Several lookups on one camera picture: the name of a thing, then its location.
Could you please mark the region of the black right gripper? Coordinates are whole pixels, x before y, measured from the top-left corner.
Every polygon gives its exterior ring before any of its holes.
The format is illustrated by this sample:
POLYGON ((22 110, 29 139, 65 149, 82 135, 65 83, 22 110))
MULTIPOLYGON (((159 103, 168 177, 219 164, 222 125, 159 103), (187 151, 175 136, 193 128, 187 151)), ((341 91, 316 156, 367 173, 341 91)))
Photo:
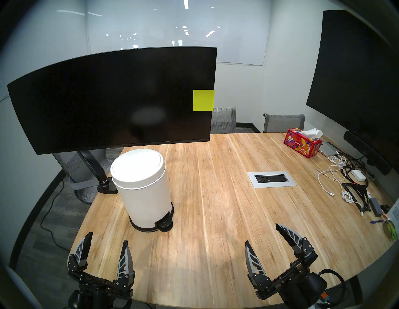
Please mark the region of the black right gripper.
POLYGON ((245 260, 248 278, 257 290, 256 295, 266 300, 279 294, 290 309, 307 309, 313 306, 327 289, 327 282, 320 275, 310 271, 310 265, 317 259, 313 246, 307 238, 287 226, 276 223, 276 230, 288 242, 297 258, 290 268, 271 280, 266 276, 258 257, 249 241, 245 242, 245 260))

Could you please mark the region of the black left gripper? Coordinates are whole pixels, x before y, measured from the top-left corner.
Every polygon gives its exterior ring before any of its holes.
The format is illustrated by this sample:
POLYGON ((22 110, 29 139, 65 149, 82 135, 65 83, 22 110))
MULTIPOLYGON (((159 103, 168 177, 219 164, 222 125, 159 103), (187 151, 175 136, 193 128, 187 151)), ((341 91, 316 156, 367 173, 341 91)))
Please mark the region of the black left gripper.
POLYGON ((68 275, 79 283, 79 290, 72 292, 68 300, 71 309, 112 309, 116 299, 126 300, 122 309, 132 305, 132 286, 135 279, 133 261, 128 241, 124 240, 117 279, 109 281, 85 273, 93 232, 89 232, 69 255, 68 275))

